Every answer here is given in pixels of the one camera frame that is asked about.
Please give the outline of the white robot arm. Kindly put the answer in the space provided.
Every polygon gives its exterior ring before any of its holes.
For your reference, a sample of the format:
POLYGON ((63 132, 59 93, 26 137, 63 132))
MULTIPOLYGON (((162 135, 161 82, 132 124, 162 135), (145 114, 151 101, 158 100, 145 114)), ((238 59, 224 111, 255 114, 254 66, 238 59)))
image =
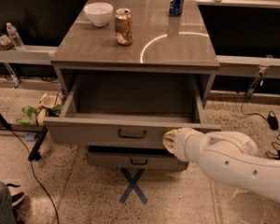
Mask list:
POLYGON ((248 135, 180 128, 165 133, 162 142, 179 160, 197 163, 208 178, 280 203, 280 160, 260 157, 248 135))

